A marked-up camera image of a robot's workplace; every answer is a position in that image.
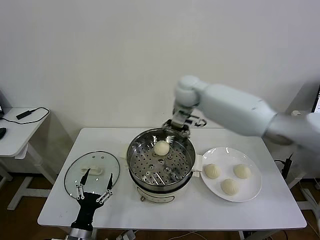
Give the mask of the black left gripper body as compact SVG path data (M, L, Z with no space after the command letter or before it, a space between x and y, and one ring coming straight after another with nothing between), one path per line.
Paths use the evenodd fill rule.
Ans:
M84 192L84 199L77 200L80 209L74 221L74 228L93 228L92 222L95 211L101 207L101 204L97 202L100 197L96 193Z

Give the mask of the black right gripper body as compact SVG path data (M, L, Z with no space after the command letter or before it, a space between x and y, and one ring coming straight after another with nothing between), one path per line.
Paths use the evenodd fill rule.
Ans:
M179 131L179 132L187 132L188 131L188 125L187 124L178 123L178 122L175 122L173 120L171 120L171 122L170 122L170 127L173 130L176 130L176 131Z

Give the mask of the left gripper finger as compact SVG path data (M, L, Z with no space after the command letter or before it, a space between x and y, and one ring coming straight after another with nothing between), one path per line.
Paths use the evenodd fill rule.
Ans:
M97 203L104 203L106 202L112 195L112 188L113 188L113 173L110 174L110 178L106 187L105 193L103 193L97 200Z
M75 185L76 188L76 199L77 200L83 200L85 198L84 195L84 186L87 182L89 173L91 168L88 168L86 173L81 177L80 183Z

